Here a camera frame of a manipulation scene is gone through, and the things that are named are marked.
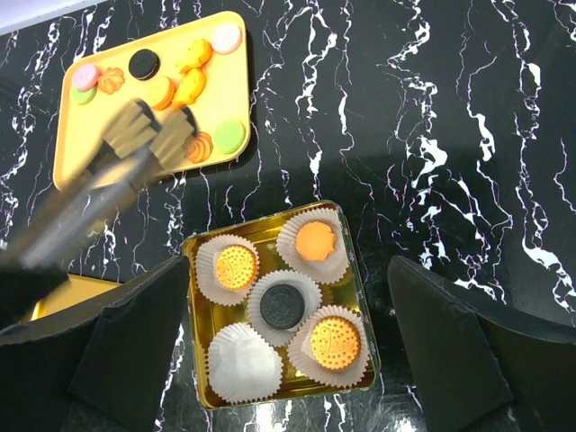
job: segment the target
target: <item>pink macaron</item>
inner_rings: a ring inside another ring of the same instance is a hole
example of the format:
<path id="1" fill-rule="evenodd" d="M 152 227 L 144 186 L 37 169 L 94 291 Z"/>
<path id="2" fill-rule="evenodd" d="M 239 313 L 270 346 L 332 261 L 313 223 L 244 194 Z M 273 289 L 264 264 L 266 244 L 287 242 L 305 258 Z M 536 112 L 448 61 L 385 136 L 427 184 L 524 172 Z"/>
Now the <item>pink macaron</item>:
<path id="1" fill-rule="evenodd" d="M 242 43 L 242 30 L 234 23 L 223 24 L 212 34 L 212 49 L 218 54 L 230 54 Z"/>
<path id="2" fill-rule="evenodd" d="M 91 63 L 82 65 L 72 76 L 72 86 L 85 92 L 96 85 L 99 76 L 100 70 L 95 65 Z"/>

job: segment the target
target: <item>black cookie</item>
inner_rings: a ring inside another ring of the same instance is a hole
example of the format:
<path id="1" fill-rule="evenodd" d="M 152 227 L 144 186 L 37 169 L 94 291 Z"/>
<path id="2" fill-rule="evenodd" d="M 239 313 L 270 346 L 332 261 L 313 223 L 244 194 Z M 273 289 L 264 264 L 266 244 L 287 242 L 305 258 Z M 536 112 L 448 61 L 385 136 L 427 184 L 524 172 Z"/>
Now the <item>black cookie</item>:
<path id="1" fill-rule="evenodd" d="M 141 49 L 136 51 L 128 63 L 130 74 L 139 80 L 152 78 L 160 68 L 160 58 L 154 51 Z"/>
<path id="2" fill-rule="evenodd" d="M 291 285 L 275 285 L 262 296 L 260 314 L 265 323 L 274 329 L 291 329 L 304 315 L 304 298 Z"/>

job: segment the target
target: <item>paper cupcake liner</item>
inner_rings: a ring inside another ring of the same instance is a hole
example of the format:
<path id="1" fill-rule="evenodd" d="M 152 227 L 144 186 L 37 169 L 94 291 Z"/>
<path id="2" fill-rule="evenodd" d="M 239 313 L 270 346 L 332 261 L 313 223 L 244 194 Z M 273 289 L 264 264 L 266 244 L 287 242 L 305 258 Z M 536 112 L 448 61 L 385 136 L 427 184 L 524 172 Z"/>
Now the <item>paper cupcake liner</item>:
<path id="1" fill-rule="evenodd" d="M 225 401 L 269 398 L 281 380 L 282 358 L 248 324 L 223 328 L 208 347 L 208 382 Z"/>
<path id="2" fill-rule="evenodd" d="M 300 322 L 287 330 L 272 328 L 260 314 L 260 301 L 265 292 L 272 286 L 289 284 L 296 288 L 304 298 L 304 314 Z M 281 347 L 287 344 L 294 336 L 300 325 L 316 311 L 322 302 L 322 292 L 318 285 L 308 276 L 291 270 L 279 270 L 264 275 L 254 286 L 248 297 L 248 318 L 254 329 L 273 347 Z"/>
<path id="3" fill-rule="evenodd" d="M 310 340 L 314 326 L 328 317 L 340 317 L 350 321 L 360 336 L 358 358 L 349 367 L 340 371 L 332 371 L 325 368 L 312 355 Z M 346 388 L 360 382 L 370 360 L 368 341 L 366 340 L 362 319 L 351 310 L 342 306 L 330 305 L 318 309 L 296 332 L 294 339 L 288 346 L 288 358 L 296 369 L 317 383 Z"/>
<path id="4" fill-rule="evenodd" d="M 204 297 L 206 297 L 211 302 L 215 302 L 224 306 L 231 306 L 233 304 L 242 302 L 250 290 L 254 287 L 254 283 L 252 283 L 250 286 L 241 291 L 231 291 L 222 286 L 222 284 L 218 282 L 218 279 L 216 278 L 214 266 L 216 264 L 218 255 L 228 246 L 234 245 L 248 248 L 254 254 L 256 257 L 257 275 L 260 261 L 256 247 L 250 241 L 239 236 L 225 234 L 213 238 L 212 240 L 198 247 L 196 259 L 194 261 L 198 289 L 202 294 L 204 294 Z"/>
<path id="5" fill-rule="evenodd" d="M 325 261 L 307 261 L 296 250 L 296 236 L 298 231 L 310 222 L 323 222 L 329 225 L 336 234 L 335 252 Z M 305 211 L 289 219 L 280 229 L 276 249 L 282 260 L 297 272 L 308 275 L 321 284 L 333 284 L 342 279 L 348 268 L 348 257 L 342 224 L 338 213 L 331 209 L 315 209 Z"/>

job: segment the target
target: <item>green macaron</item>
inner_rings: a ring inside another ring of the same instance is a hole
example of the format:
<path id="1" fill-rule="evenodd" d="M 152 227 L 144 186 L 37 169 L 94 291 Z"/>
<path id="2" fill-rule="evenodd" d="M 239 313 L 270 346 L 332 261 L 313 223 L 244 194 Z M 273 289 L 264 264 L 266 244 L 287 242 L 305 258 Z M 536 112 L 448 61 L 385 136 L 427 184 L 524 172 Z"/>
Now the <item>green macaron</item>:
<path id="1" fill-rule="evenodd" d="M 83 92 L 75 87 L 72 87 L 72 90 L 70 90 L 70 98 L 78 105 L 86 105 L 92 99 L 94 99 L 94 96 L 96 96 L 97 89 L 98 87 L 95 85 L 94 87 Z"/>
<path id="2" fill-rule="evenodd" d="M 229 155 L 240 148 L 245 135 L 244 125 L 240 121 L 226 120 L 216 128 L 212 142 L 220 153 Z"/>

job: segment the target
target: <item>table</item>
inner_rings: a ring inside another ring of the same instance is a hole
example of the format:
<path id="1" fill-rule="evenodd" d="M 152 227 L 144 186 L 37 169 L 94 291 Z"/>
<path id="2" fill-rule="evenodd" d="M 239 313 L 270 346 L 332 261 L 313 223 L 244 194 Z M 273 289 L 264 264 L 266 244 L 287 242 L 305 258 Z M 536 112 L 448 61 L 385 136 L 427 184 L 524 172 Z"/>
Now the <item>table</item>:
<path id="1" fill-rule="evenodd" d="M 576 8 L 555 1 L 117 0 L 0 37 L 0 246 L 53 187 L 66 68 L 221 10 L 250 33 L 247 151 L 145 188 L 69 272 L 124 282 L 189 235 L 330 199 L 382 374 L 369 391 L 206 412 L 184 322 L 157 430 L 425 430 L 386 283 L 394 254 L 572 325 Z"/>

